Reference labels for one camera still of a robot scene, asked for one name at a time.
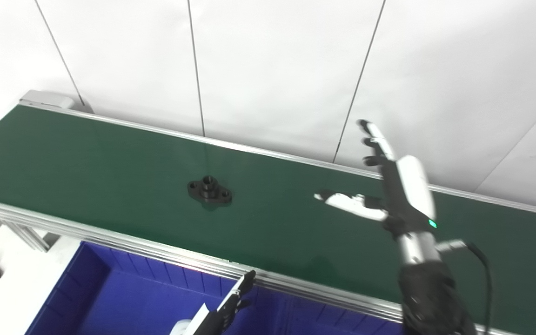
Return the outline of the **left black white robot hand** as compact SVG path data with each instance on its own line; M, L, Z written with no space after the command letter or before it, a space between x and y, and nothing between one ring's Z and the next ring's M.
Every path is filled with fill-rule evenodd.
M202 304L192 319L184 319L183 335L221 335L228 329L240 310L251 305L251 300L245 299L255 286L256 271L251 270L242 275L229 290L219 306L210 310Z

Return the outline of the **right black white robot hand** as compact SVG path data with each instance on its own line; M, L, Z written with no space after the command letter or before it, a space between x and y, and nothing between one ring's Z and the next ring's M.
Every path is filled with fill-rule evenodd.
M363 158L366 166L376 166L382 178L383 199L321 189L315 199L345 212L383 222L394 237L412 232L433 233L437 228L436 209L425 168L413 155L396 158L392 146L374 123L358 120L367 135L362 142L373 150Z

